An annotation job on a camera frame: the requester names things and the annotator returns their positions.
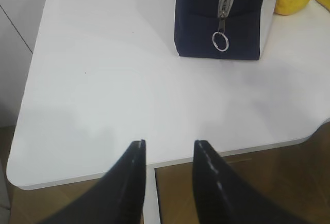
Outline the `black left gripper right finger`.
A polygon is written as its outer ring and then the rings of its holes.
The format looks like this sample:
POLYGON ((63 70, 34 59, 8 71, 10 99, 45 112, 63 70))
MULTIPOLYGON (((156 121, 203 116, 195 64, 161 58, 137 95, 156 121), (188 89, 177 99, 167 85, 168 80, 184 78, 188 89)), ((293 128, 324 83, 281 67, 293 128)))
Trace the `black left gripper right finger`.
POLYGON ((242 179, 206 140, 194 143, 193 195, 200 223, 305 223, 242 179))

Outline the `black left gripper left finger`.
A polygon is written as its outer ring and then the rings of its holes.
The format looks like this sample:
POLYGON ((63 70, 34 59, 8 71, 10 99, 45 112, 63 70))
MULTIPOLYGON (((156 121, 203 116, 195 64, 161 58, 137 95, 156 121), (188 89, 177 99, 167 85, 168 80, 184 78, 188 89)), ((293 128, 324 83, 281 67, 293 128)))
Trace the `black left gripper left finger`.
POLYGON ((145 141, 133 141, 93 187, 42 223, 140 223, 145 187, 145 141))

